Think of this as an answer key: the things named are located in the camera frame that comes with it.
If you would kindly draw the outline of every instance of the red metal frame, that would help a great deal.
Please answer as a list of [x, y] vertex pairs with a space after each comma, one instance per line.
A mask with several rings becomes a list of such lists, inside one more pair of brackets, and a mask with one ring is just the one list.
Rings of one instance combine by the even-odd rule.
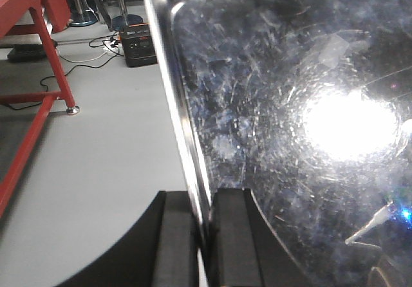
[[[75, 107], [64, 71], [52, 39], [47, 31], [42, 16], [42, 6], [45, 7], [53, 30], [64, 29], [70, 17], [66, 0], [0, 0], [0, 38], [5, 35], [39, 34], [51, 68], [56, 76], [60, 91], [26, 93], [21, 95], [0, 96], [0, 104], [18, 104], [22, 102], [42, 102], [26, 136], [24, 137], [12, 164], [0, 183], [0, 218], [12, 196], [19, 177], [28, 157], [41, 133], [43, 125], [55, 100], [65, 100], [67, 107]], [[21, 16], [29, 10], [33, 24], [15, 26]]]

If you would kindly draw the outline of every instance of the metal pole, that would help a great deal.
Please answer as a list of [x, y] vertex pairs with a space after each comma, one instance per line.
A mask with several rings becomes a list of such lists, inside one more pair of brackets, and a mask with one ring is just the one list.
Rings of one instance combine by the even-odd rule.
[[123, 20], [124, 20], [124, 24], [126, 26], [129, 26], [129, 22], [127, 21], [127, 8], [126, 8], [126, 4], [124, 3], [124, 0], [117, 0], [118, 1], [118, 5], [120, 7], [120, 13], [122, 14]]

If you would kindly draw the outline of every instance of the black power station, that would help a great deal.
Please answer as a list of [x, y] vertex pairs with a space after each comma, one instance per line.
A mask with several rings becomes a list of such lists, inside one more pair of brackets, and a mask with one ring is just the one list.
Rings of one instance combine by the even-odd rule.
[[129, 67], [157, 63], [155, 47], [147, 23], [125, 26], [119, 34], [126, 64]]

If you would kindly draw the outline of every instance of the stainless steel tray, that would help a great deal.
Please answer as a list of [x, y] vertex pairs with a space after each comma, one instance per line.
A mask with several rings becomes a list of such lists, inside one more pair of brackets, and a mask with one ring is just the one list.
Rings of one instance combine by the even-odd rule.
[[382, 258], [410, 285], [412, 0], [145, 4], [203, 235], [216, 189], [248, 187], [316, 286]]

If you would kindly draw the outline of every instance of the blue light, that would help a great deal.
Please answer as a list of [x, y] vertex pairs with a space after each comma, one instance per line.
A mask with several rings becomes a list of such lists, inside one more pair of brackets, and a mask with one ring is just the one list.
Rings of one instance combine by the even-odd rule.
[[403, 211], [402, 211], [402, 216], [403, 216], [404, 218], [406, 218], [408, 221], [410, 221], [410, 220], [411, 220], [412, 213], [411, 213], [411, 211], [409, 211], [409, 210], [403, 210]]

